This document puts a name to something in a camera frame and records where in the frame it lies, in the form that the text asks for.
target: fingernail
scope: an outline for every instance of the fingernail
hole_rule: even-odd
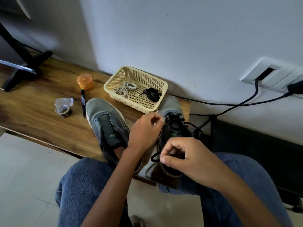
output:
[[[163,156],[160,157],[160,162],[163,163],[163,164],[165,164],[165,158]]]

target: person's left hand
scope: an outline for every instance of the person's left hand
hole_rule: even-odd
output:
[[[129,133],[128,148],[142,156],[156,142],[165,119],[155,112],[139,118]]]

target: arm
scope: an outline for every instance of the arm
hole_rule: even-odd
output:
[[[170,151],[185,152],[181,160]],[[191,137],[175,137],[163,148],[160,161],[173,167],[201,185],[219,191],[231,204],[245,227],[281,226],[250,187],[202,142]]]
[[[162,117],[154,112],[136,121],[128,147],[81,227],[119,226],[134,170],[144,152],[157,140],[163,125]]]

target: table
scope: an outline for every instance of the table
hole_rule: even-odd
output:
[[[0,66],[0,83],[8,78],[11,71],[8,66]],[[143,115],[142,112],[112,99],[104,91],[103,85],[110,78],[108,74],[52,57],[41,65],[41,71],[43,75],[34,81],[23,81],[8,93],[0,91],[0,127],[46,146],[104,161],[94,132],[82,114],[81,92],[76,78],[84,73],[89,73],[95,82],[94,89],[85,92],[87,101],[100,97],[110,102],[121,111],[130,129]],[[55,113],[55,99],[70,97],[74,99],[74,105],[71,107],[73,113],[69,118],[61,118]],[[178,100],[185,121],[188,121],[191,103],[183,99]],[[149,164],[150,154],[151,152],[145,154],[143,165]],[[150,172],[153,172],[154,177],[161,177],[161,172],[155,174],[155,171],[157,167],[153,167]],[[150,175],[144,175],[143,171],[138,173],[138,176],[152,180]]]

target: sneaker with black laces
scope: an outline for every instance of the sneaker with black laces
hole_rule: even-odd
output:
[[[182,172],[168,167],[160,162],[160,154],[165,144],[171,137],[191,137],[192,134],[184,124],[184,114],[176,97],[170,95],[165,96],[158,108],[157,113],[166,120],[158,137],[157,153],[151,157],[151,160],[153,162],[157,162],[160,169],[166,175],[174,178],[181,177],[183,175]],[[171,154],[171,156],[185,159],[185,154],[179,150],[174,154]]]
[[[112,104],[101,98],[93,98],[86,103],[86,117],[99,142],[101,151],[112,168],[119,162],[114,150],[127,148],[129,129],[123,115]],[[135,172],[139,170],[142,159]]]

